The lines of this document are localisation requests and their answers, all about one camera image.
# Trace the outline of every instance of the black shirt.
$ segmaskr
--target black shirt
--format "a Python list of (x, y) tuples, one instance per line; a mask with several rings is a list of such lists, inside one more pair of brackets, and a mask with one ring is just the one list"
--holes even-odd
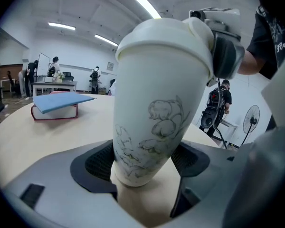
[(231, 105), (232, 104), (232, 97), (231, 97), (230, 91), (227, 90), (226, 87), (223, 85), (220, 86), (220, 90), (223, 94), (225, 103), (229, 103)]
[(266, 61), (260, 73), (269, 79), (285, 58), (285, 28), (281, 21), (271, 17), (262, 6), (257, 8), (253, 37), (247, 51)]
[(30, 70), (30, 73), (35, 71), (35, 68), (37, 68), (37, 64), (36, 63), (29, 63), (28, 64), (28, 69)]

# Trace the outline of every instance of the round table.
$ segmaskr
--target round table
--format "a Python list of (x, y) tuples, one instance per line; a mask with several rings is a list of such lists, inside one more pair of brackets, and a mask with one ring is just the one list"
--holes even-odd
[[(81, 103), (76, 119), (34, 122), (31, 103), (0, 124), (0, 187), (46, 155), (113, 138), (114, 97), (89, 96), (97, 99)], [(183, 139), (218, 147), (192, 124)], [(111, 180), (117, 186), (120, 206), (140, 223), (154, 227), (169, 221), (180, 182), (171, 159), (142, 187), (124, 186), (114, 171)]]

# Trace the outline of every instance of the person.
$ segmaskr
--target person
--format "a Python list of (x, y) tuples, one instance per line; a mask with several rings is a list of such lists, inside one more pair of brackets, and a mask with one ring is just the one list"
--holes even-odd
[[(271, 79), (285, 59), (285, 27), (276, 17), (276, 11), (272, 9), (270, 1), (260, 0), (260, 3), (255, 14), (253, 36), (238, 73), (260, 73)], [(271, 116), (267, 131), (275, 126), (276, 123)]]
[(94, 68), (92, 70), (92, 73), (90, 75), (91, 78), (91, 82), (93, 82), (94, 80), (97, 80), (97, 86), (93, 87), (93, 84), (91, 85), (91, 93), (97, 95), (98, 94), (98, 79), (101, 76), (101, 72), (99, 70), (99, 66), (97, 66), (96, 68)]
[[(221, 90), (221, 93), (223, 94), (225, 104), (222, 106), (221, 109), (218, 110), (218, 116), (214, 122), (214, 125), (216, 127), (218, 127), (220, 121), (223, 118), (224, 113), (229, 114), (229, 108), (230, 108), (230, 105), (232, 104), (232, 97), (230, 93), (230, 82), (228, 80), (226, 79), (223, 80), (222, 85), (220, 86), (220, 90)], [(207, 135), (211, 138), (214, 132), (215, 132), (215, 129), (212, 126), (208, 129)]]
[(21, 71), (18, 73), (18, 80), (19, 80), (21, 95), (24, 95), (23, 79), (24, 79), (24, 76), (25, 76), (25, 72), (26, 72), (26, 69), (23, 69), (23, 70), (21, 70)]
[(27, 93), (27, 97), (30, 97), (30, 91), (29, 91), (29, 81), (30, 81), (30, 85), (31, 85), (31, 89), (33, 88), (32, 83), (34, 82), (34, 71), (35, 69), (38, 68), (38, 60), (36, 60), (33, 63), (29, 63), (28, 64), (28, 68), (25, 72), (25, 91)]
[(58, 64), (58, 57), (53, 58), (53, 63), (49, 66), (49, 77), (52, 77), (52, 74), (60, 71), (60, 65)]

